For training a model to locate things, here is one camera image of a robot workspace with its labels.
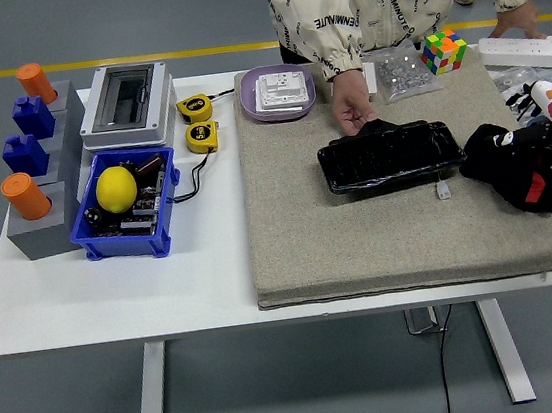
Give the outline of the person's left hand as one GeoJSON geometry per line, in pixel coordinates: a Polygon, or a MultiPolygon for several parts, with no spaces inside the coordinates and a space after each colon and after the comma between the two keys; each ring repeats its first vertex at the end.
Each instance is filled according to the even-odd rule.
{"type": "Polygon", "coordinates": [[[527,0],[510,11],[502,11],[496,14],[496,26],[489,34],[489,38],[502,38],[506,31],[521,29],[527,39],[547,38],[547,34],[538,29],[538,8],[533,0],[527,0]]]}

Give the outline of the person's right hand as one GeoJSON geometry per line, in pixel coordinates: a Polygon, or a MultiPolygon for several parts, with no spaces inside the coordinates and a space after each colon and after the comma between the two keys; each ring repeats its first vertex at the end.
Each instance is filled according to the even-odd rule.
{"type": "Polygon", "coordinates": [[[335,87],[332,97],[333,116],[346,136],[354,136],[378,114],[371,105],[366,87],[335,87]]]}

